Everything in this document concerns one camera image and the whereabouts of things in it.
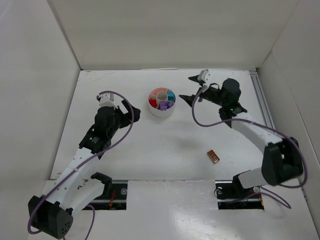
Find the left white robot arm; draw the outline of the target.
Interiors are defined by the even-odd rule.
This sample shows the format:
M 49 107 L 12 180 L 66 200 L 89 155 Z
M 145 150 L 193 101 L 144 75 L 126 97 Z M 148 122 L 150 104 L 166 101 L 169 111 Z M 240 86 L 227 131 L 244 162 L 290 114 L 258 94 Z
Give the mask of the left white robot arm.
M 92 168 L 106 151 L 114 148 L 112 138 L 115 133 L 125 127 L 131 129 L 140 119 L 140 109 L 126 100 L 122 100 L 122 104 L 127 113 L 123 113 L 110 100 L 99 104 L 93 125 L 53 188 L 46 195 L 34 195 L 29 200 L 29 234 L 43 232 L 61 240 L 83 208 L 95 198 L 109 194 L 112 178 L 100 172 L 93 173 Z

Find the orange round lego dish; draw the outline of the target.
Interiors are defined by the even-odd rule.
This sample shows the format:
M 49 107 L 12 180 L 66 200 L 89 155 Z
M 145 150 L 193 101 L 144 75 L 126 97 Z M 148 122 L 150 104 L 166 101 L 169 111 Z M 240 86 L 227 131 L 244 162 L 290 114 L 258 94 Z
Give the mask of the orange round lego dish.
M 165 87 L 156 88 L 150 92 L 150 95 L 156 96 L 158 92 L 167 92 L 167 88 Z

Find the teal lego brick pair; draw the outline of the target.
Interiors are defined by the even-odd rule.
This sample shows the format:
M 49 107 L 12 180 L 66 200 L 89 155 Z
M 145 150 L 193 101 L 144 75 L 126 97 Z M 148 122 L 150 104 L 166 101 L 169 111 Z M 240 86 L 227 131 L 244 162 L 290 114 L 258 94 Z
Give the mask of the teal lego brick pair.
M 167 100 L 168 100 L 169 102 L 174 102 L 174 101 L 175 101 L 175 94 L 169 92 L 169 93 L 167 94 Z

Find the brown lego plate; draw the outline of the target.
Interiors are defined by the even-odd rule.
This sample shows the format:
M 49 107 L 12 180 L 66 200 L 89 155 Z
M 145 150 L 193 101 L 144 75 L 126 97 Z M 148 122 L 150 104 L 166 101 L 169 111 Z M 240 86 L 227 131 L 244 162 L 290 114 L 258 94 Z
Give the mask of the brown lego plate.
M 220 161 L 220 158 L 218 157 L 218 155 L 211 149 L 209 150 L 206 155 L 209 157 L 210 161 L 213 164 L 216 164 Z

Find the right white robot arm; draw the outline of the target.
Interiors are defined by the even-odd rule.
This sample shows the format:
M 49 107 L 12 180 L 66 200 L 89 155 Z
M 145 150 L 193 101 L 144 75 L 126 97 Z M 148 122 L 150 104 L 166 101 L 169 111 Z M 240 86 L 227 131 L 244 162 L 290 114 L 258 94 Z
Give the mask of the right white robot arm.
M 242 93 L 239 82 L 226 78 L 218 85 L 217 78 L 207 69 L 190 76 L 188 79 L 199 84 L 199 89 L 196 94 L 180 95 L 180 98 L 191 108 L 202 100 L 218 105 L 220 123 L 245 136 L 263 155 L 261 167 L 233 177 L 223 190 L 223 199 L 243 196 L 246 190 L 265 185 L 284 187 L 286 181 L 304 176 L 302 183 L 297 185 L 301 188 L 307 182 L 308 169 L 296 139 L 255 122 L 239 102 Z

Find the red lego brick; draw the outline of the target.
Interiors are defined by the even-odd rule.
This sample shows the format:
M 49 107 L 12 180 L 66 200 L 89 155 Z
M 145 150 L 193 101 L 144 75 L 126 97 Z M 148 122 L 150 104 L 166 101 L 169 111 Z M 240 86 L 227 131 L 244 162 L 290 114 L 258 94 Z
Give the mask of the red lego brick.
M 149 102 L 149 104 L 150 104 L 151 107 L 153 107 L 153 108 L 155 108 L 155 109 L 157 108 L 158 104 L 157 104 L 157 101 L 156 101 L 155 99 L 151 99 L 151 98 L 150 98 L 150 99 L 148 100 L 148 102 Z

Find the white round divided container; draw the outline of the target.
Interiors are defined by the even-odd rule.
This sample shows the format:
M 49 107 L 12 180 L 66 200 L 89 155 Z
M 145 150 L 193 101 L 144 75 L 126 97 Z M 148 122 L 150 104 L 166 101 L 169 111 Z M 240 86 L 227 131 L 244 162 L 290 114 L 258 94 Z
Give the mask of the white round divided container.
M 158 118 L 171 116 L 176 106 L 175 93 L 165 87 L 152 90 L 148 96 L 148 108 L 152 115 Z

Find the purple printed lego brick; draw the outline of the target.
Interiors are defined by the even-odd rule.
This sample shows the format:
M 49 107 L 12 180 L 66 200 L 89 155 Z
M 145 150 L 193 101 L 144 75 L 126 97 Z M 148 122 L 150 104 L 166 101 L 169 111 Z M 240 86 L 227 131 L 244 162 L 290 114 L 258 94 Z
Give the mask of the purple printed lego brick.
M 166 104 L 166 108 L 169 109 L 169 108 L 171 108 L 173 105 L 174 105 L 174 102 L 173 102 L 173 101 L 169 101 L 169 102 Z

